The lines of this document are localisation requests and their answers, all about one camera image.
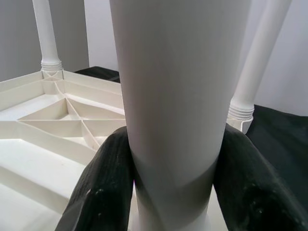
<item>white plastic pole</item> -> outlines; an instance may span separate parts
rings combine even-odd
[[[206,231],[249,0],[110,0],[140,231]]]
[[[256,93],[291,1],[267,1],[235,94],[231,100],[228,118],[239,122],[248,121],[250,125],[255,108]],[[244,133],[247,132],[249,125],[242,128]]]
[[[42,70],[55,73],[62,70],[62,63],[58,58],[49,2],[48,0],[32,0],[32,2],[42,52]]]

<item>gray wall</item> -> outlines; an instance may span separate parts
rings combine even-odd
[[[50,0],[59,58],[65,70],[89,66],[83,0]],[[0,1],[0,81],[40,70],[32,0]]]

